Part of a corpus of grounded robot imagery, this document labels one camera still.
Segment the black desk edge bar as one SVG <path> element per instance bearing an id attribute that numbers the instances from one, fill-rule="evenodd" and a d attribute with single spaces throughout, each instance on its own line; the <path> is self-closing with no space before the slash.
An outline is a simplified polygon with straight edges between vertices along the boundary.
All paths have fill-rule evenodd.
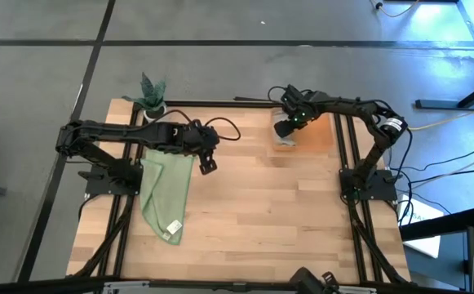
<path id="1" fill-rule="evenodd" d="M 474 208 L 430 220 L 421 220 L 400 228 L 403 241 L 453 234 L 474 227 Z"/>

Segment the black mechanical device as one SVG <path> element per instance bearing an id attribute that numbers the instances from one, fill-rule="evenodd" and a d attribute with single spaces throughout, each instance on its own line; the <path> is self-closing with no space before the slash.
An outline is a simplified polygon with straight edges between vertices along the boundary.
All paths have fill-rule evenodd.
<path id="1" fill-rule="evenodd" d="M 327 271 L 319 279 L 306 267 L 299 268 L 290 278 L 297 294 L 340 294 L 339 284 L 334 275 Z"/>

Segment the green plant in white pot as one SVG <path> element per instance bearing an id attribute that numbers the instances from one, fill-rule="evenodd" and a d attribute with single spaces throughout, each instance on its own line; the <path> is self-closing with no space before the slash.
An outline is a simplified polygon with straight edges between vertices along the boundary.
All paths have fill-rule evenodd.
<path id="1" fill-rule="evenodd" d="M 131 98 L 123 96 L 122 99 L 138 105 L 143 111 L 145 120 L 150 123 L 160 118 L 166 112 L 166 102 L 164 100 L 166 81 L 160 80 L 157 83 L 153 83 L 143 72 L 141 74 L 140 86 L 143 94 L 142 97 Z"/>

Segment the orange basket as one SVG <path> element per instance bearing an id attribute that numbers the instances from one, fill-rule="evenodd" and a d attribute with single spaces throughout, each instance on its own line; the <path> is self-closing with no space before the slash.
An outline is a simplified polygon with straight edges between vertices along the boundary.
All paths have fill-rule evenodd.
<path id="1" fill-rule="evenodd" d="M 279 152 L 325 153 L 334 144 L 329 114 L 323 114 L 302 129 L 295 129 L 291 135 L 296 143 L 295 147 L 276 145 L 272 138 L 272 149 Z"/>

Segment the grey microfiber towel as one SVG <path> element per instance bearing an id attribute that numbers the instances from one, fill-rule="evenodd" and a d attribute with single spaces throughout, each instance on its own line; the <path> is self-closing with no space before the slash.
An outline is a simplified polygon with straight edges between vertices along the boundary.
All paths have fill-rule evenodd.
<path id="1" fill-rule="evenodd" d="M 280 121 L 287 120 L 288 115 L 285 114 L 281 109 L 273 109 L 272 110 L 272 124 L 275 125 Z M 293 140 L 292 135 L 288 135 L 287 137 L 280 137 L 275 130 L 272 131 L 272 138 L 276 145 L 280 146 L 287 146 L 287 147 L 295 147 L 296 143 Z"/>

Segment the white cardboard box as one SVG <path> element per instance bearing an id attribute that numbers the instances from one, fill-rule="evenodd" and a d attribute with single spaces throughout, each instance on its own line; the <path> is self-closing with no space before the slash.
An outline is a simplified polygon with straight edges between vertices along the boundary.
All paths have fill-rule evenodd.
<path id="1" fill-rule="evenodd" d="M 409 201 L 407 194 L 402 194 L 397 204 L 399 226 L 428 221 L 444 215 L 444 212 L 421 203 L 414 198 Z M 441 237 L 439 235 L 404 241 L 404 245 L 431 258 L 439 256 Z"/>

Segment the black front crossbar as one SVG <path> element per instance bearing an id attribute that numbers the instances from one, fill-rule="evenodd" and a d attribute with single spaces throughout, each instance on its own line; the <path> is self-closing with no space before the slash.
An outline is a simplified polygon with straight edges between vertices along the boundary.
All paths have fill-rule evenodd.
<path id="1" fill-rule="evenodd" d="M 124 288 L 178 288 L 207 289 L 245 293 L 251 291 L 297 292 L 298 294 L 474 294 L 432 287 L 420 287 L 413 283 L 362 282 L 358 284 L 304 286 L 295 283 L 256 282 L 198 282 L 159 279 L 122 279 L 113 276 L 70 277 L 16 283 L 0 283 L 0 294 L 85 294 L 87 292 L 113 291 Z"/>

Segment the green microfiber towel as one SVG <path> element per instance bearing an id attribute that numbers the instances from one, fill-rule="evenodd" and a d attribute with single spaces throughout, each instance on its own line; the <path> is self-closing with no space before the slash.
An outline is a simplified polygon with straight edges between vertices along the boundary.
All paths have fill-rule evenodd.
<path id="1" fill-rule="evenodd" d="M 143 167 L 140 186 L 142 217 L 161 240 L 178 246 L 184 228 L 194 158 L 148 149 L 140 163 Z M 162 235 L 168 233 L 166 227 L 173 220 L 180 221 L 183 227 L 166 241 Z"/>

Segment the black aluminium table frame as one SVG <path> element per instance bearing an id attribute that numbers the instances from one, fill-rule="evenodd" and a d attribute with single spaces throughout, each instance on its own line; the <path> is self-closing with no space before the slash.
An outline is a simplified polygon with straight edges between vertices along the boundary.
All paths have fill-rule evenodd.
<path id="1" fill-rule="evenodd" d="M 161 240 L 134 203 L 101 274 L 123 278 L 284 283 L 306 267 L 341 283 L 386 281 L 351 227 L 339 170 L 367 155 L 372 138 L 357 118 L 334 118 L 325 153 L 272 149 L 272 108 L 256 103 L 175 102 L 171 120 L 211 122 L 223 137 L 218 168 L 194 169 L 180 245 Z"/>

